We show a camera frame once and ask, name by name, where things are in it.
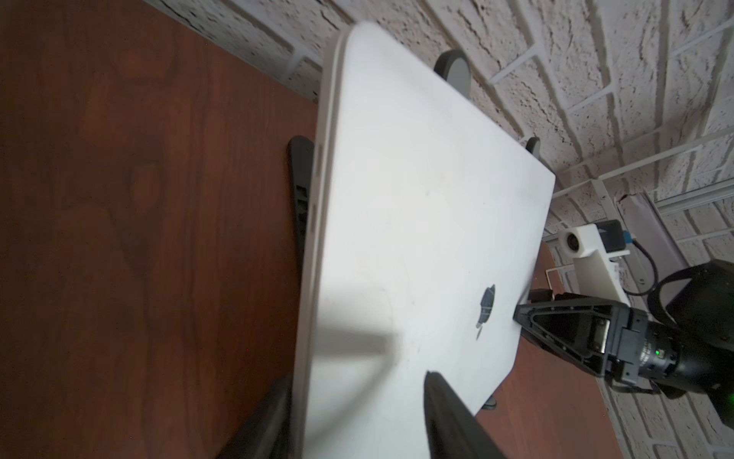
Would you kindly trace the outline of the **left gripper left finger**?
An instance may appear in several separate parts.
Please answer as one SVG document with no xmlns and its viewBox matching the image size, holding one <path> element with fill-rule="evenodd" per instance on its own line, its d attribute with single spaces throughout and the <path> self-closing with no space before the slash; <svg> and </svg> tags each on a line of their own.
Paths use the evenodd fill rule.
<svg viewBox="0 0 734 459">
<path fill-rule="evenodd" d="M 216 458 L 290 458 L 291 411 L 292 375 L 289 375 L 271 385 Z"/>
</svg>

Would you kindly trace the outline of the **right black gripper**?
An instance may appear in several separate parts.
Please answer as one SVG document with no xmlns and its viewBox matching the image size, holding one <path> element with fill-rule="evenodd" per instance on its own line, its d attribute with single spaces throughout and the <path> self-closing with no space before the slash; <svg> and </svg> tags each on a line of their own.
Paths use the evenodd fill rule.
<svg viewBox="0 0 734 459">
<path fill-rule="evenodd" d="M 648 315 L 615 300 L 563 294 L 519 304 L 513 319 L 535 346 L 609 383 L 636 386 Z"/>
</svg>

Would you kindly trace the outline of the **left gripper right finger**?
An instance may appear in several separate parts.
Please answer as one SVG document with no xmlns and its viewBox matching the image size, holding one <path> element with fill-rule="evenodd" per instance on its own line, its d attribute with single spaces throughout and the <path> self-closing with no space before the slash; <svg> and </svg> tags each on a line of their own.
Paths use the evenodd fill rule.
<svg viewBox="0 0 734 459">
<path fill-rule="evenodd" d="M 439 372 L 424 378 L 424 420 L 433 459 L 506 457 Z"/>
</svg>

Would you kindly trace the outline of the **silver laptop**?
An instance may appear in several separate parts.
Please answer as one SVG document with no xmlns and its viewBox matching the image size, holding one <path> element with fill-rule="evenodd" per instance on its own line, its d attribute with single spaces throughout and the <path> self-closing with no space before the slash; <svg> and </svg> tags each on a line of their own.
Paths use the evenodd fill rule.
<svg viewBox="0 0 734 459">
<path fill-rule="evenodd" d="M 327 53 L 296 363 L 297 458 L 426 458 L 424 379 L 479 413 L 514 366 L 554 174 L 371 22 Z"/>
</svg>

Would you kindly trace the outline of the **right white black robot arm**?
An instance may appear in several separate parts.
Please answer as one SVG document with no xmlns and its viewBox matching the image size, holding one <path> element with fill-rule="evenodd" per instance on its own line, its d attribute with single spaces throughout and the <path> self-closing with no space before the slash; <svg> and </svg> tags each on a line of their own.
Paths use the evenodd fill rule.
<svg viewBox="0 0 734 459">
<path fill-rule="evenodd" d="M 536 346 L 610 388 L 677 399 L 705 394 L 733 425 L 733 265 L 713 260 L 663 279 L 645 311 L 622 302 L 563 294 L 521 304 L 514 319 Z"/>
</svg>

